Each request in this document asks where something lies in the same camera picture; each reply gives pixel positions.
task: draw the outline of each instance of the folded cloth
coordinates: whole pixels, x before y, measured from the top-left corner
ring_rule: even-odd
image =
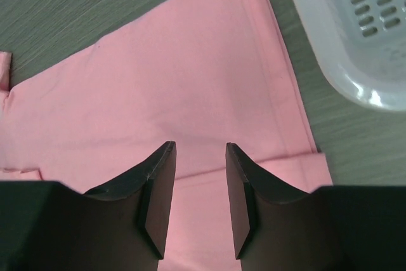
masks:
[[[303,190],[331,183],[268,0],[168,0],[2,98],[3,175],[84,192],[176,141],[161,271],[240,269],[226,142]]]

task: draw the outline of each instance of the white basket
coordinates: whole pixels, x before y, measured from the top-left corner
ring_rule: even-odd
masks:
[[[327,80],[378,109],[406,110],[406,0],[294,0]]]

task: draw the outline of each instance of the towel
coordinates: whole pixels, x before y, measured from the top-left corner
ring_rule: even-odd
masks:
[[[331,184],[268,0],[168,0],[10,92],[2,61],[0,178],[84,192],[176,141],[160,271],[240,270],[226,142],[307,192]]]

